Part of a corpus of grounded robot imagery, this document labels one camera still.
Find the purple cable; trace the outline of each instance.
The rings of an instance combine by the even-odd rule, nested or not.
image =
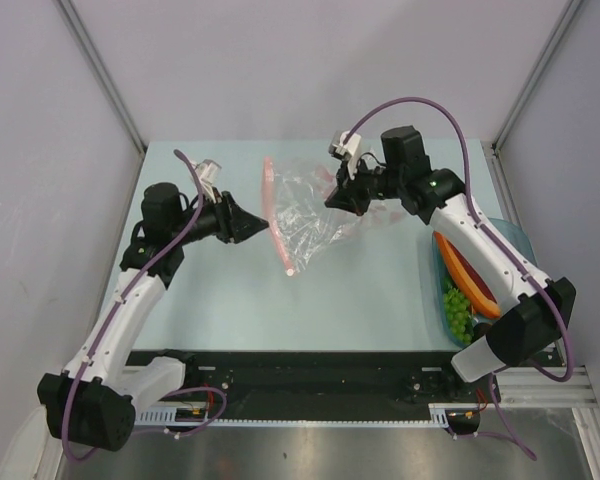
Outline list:
[[[464,139],[464,135],[462,134],[462,130],[460,129],[460,125],[458,124],[456,119],[453,118],[453,115],[451,115],[451,113],[446,108],[444,108],[442,105],[440,105],[439,103],[436,103],[433,100],[429,100],[428,98],[422,98],[422,97],[401,97],[401,98],[396,98],[394,100],[390,100],[390,101],[383,103],[382,105],[374,108],[369,113],[367,113],[364,117],[362,117],[358,121],[358,123],[356,123],[353,126],[353,128],[351,130],[349,130],[349,133],[347,134],[347,136],[344,139],[344,143],[346,144],[349,141],[349,139],[351,138],[351,136],[354,133],[356,133],[360,129],[360,127],[362,127],[362,125],[364,125],[371,117],[373,117],[377,113],[381,112],[382,110],[392,107],[394,105],[398,105],[399,103],[422,103],[424,105],[429,105],[430,107],[433,107],[436,110],[438,110],[440,113],[442,113],[445,117],[447,117],[447,120],[449,120],[449,122],[451,122],[453,129],[455,130],[456,134],[458,135],[458,140],[460,140],[460,148],[462,149],[462,163],[463,163],[463,168],[464,168],[464,183],[466,186],[465,191],[466,191],[466,197],[467,197],[467,207],[469,208],[469,213],[471,214],[471,218],[473,218],[473,220],[477,224],[480,224],[481,219],[480,219],[480,216],[478,215],[478,212],[476,211],[475,205],[473,204],[473,197],[471,196],[471,176],[469,175],[469,150],[467,148],[467,142]],[[487,237],[489,237],[489,239],[491,239],[491,241],[493,241],[493,243],[495,243],[498,246],[498,248],[502,251],[502,253],[504,253],[507,256],[507,258],[509,260],[511,260],[511,262],[513,262],[513,264],[516,266],[518,271],[523,276],[527,275],[529,273],[529,271],[526,269],[526,267],[516,258],[515,254],[496,236],[496,234],[489,227],[482,224],[482,225],[480,225],[480,228],[485,233],[485,235],[487,235]],[[553,314],[553,316],[556,319],[556,324],[558,325],[558,329],[560,330],[560,335],[562,335],[562,339],[564,341],[564,350],[565,350],[565,357],[566,357],[566,359],[565,359],[566,371],[565,371],[564,375],[559,377],[557,375],[554,375],[551,372],[548,372],[547,370],[545,370],[544,368],[542,368],[540,365],[538,365],[537,363],[535,363],[533,361],[531,361],[531,365],[533,365],[533,367],[536,370],[538,370],[540,373],[547,376],[551,380],[554,380],[556,382],[567,382],[573,375],[573,367],[574,367],[573,348],[571,346],[571,339],[569,338],[569,333],[567,332],[567,327],[564,323],[562,315],[560,314],[560,311],[558,310],[558,307],[553,302],[551,297],[549,297],[547,292],[544,291],[542,286],[536,281],[536,279],[533,278],[531,275],[529,275],[527,277],[527,281],[540,294],[540,296],[545,301],[545,303],[549,307],[549,310],[551,310],[551,313]]]
[[[193,213],[191,220],[189,220],[189,222],[182,229],[182,231],[173,240],[171,240],[171,242],[169,242],[169,244],[166,247],[164,247],[162,250],[160,250],[155,257],[153,257],[151,260],[149,260],[147,262],[147,264],[144,267],[142,267],[140,269],[140,271],[135,275],[135,277],[133,277],[133,279],[129,282],[129,284],[126,286],[126,288],[122,291],[122,294],[120,295],[122,302],[124,302],[126,300],[127,296],[129,295],[131,290],[133,290],[133,288],[137,285],[137,283],[140,281],[142,276],[145,273],[147,273],[147,271],[151,267],[153,267],[156,264],[156,262],[158,262],[162,257],[164,257],[167,253],[169,253],[176,245],[178,245],[182,241],[182,239],[185,237],[185,235],[187,233],[189,233],[189,230],[191,230],[193,225],[196,223],[196,221],[198,220],[198,217],[200,216],[200,213],[202,212],[202,204],[204,203],[204,190],[202,189],[202,185],[200,184],[200,179],[198,178],[198,175],[196,174],[195,169],[191,165],[191,162],[189,162],[189,159],[187,158],[187,156],[184,153],[182,153],[180,150],[174,150],[173,153],[176,157],[178,157],[180,160],[182,160],[184,162],[184,164],[189,169],[189,173],[191,173],[191,176],[193,177],[193,183],[195,184],[196,190],[198,191],[198,205],[196,205],[196,210]],[[109,311],[107,318],[105,319],[105,321],[102,324],[102,327],[100,327],[100,330],[96,334],[96,337],[93,340],[91,347],[87,351],[87,355],[86,355],[87,358],[92,358],[93,355],[95,354],[98,346],[100,345],[100,342],[102,342],[102,339],[104,338],[104,335],[107,332],[107,329],[109,328],[109,326],[111,325],[111,322],[113,321],[114,317],[116,316],[116,313],[118,312],[118,309],[120,308],[120,305],[122,305],[121,302],[115,302],[113,304],[113,307]],[[97,448],[92,448],[82,457],[77,457],[71,451],[71,447],[69,445],[69,420],[71,417],[71,410],[73,409],[73,402],[76,397],[76,392],[78,391],[78,386],[80,385],[80,380],[84,376],[84,372],[86,371],[87,366],[88,366],[87,362],[82,362],[82,364],[80,365],[80,368],[78,369],[78,372],[76,373],[75,378],[73,379],[73,382],[71,382],[71,387],[69,388],[69,394],[67,395],[67,402],[64,407],[64,413],[62,415],[62,429],[61,429],[62,449],[64,450],[65,456],[72,462],[81,462],[81,461],[88,460],[98,450]]]
[[[451,113],[446,108],[444,108],[442,105],[440,105],[439,103],[436,103],[432,100],[429,100],[427,98],[422,98],[422,97],[401,97],[401,98],[396,98],[395,100],[390,100],[390,101],[383,103],[382,105],[374,108],[369,113],[367,113],[364,117],[362,117],[358,121],[358,123],[356,123],[353,126],[353,128],[351,130],[349,130],[349,133],[345,137],[343,143],[346,144],[349,141],[349,139],[351,138],[351,136],[354,133],[356,133],[360,129],[360,127],[362,127],[362,125],[364,125],[371,117],[373,117],[377,113],[381,112],[382,110],[392,107],[394,105],[398,105],[399,103],[422,103],[424,105],[428,105],[428,106],[433,107],[436,110],[438,110],[440,113],[442,113],[447,118],[447,120],[449,120],[449,122],[451,122],[453,129],[455,130],[456,134],[458,135],[458,140],[460,141],[460,148],[462,149],[462,163],[463,163],[463,167],[464,167],[464,182],[465,182],[465,187],[466,187],[465,192],[466,192],[466,197],[467,197],[467,207],[469,208],[469,213],[471,214],[471,218],[473,218],[473,220],[476,222],[476,224],[480,225],[480,228],[485,233],[485,235],[487,235],[487,237],[489,237],[489,239],[491,239],[491,241],[493,241],[493,243],[495,243],[498,246],[498,248],[502,251],[502,253],[504,253],[507,256],[507,258],[509,260],[511,260],[511,262],[513,262],[513,264],[516,266],[518,271],[523,276],[529,274],[529,271],[525,268],[525,266],[516,258],[515,254],[495,235],[495,233],[486,225],[480,224],[481,219],[480,219],[480,216],[478,215],[478,212],[476,211],[475,205],[473,204],[473,197],[471,196],[471,176],[469,174],[469,150],[467,148],[467,142],[464,138],[464,135],[462,134],[462,130],[460,129],[460,125],[458,124],[456,119],[453,118]],[[540,296],[546,302],[549,309],[551,310],[551,313],[553,314],[553,316],[556,319],[556,323],[558,325],[558,328],[560,329],[560,334],[562,335],[562,338],[564,340],[564,349],[565,349],[567,365],[566,365],[566,371],[565,371],[564,375],[559,377],[557,375],[554,375],[554,374],[548,372],[547,370],[545,370],[544,368],[542,368],[540,365],[536,364],[533,361],[531,362],[531,364],[534,366],[534,368],[536,368],[536,370],[538,370],[540,373],[547,376],[551,380],[554,380],[556,382],[567,382],[573,375],[573,364],[574,364],[573,353],[572,353],[573,349],[571,347],[571,340],[569,338],[569,333],[567,332],[567,327],[564,323],[562,315],[560,314],[560,311],[558,310],[558,307],[553,302],[551,297],[549,297],[549,295],[544,291],[542,286],[536,281],[536,279],[533,278],[531,275],[528,275],[527,281],[540,294]],[[506,435],[504,435],[502,433],[496,433],[496,432],[480,432],[477,435],[456,435],[456,437],[474,438],[474,437],[478,436],[478,437],[501,438],[501,439],[507,440],[509,442],[512,442],[512,443],[515,443],[516,445],[518,445],[518,447],[520,447],[520,449],[525,453],[525,455],[527,455],[531,460],[534,460],[534,461],[537,460],[536,454],[529,447],[527,447],[524,444],[522,439],[517,435],[517,433],[515,432],[515,430],[509,423],[509,421],[506,419],[504,412],[502,411],[502,408],[498,404],[498,399],[495,397],[495,393],[493,391],[493,379],[494,379],[494,374],[490,373],[489,374],[489,391],[491,394],[491,400],[493,401],[493,405],[496,408],[496,412],[498,413],[500,420],[502,421],[503,425],[505,426],[505,428],[507,429],[507,431],[509,432],[511,437],[507,437]]]
[[[220,395],[222,399],[222,405],[220,406],[220,410],[213,417],[205,420],[200,425],[195,427],[193,430],[188,432],[176,432],[174,436],[178,435],[179,437],[190,437],[191,435],[195,435],[196,433],[200,433],[203,430],[206,430],[209,425],[215,422],[218,418],[222,416],[224,411],[227,408],[227,396],[222,390],[219,390],[215,387],[193,387],[193,388],[183,388],[182,390],[176,390],[175,392],[168,393],[164,396],[164,398],[175,397],[176,395],[183,395],[185,393],[198,393],[198,392],[212,392]],[[163,428],[145,428],[142,430],[138,430],[138,433],[164,433]]]

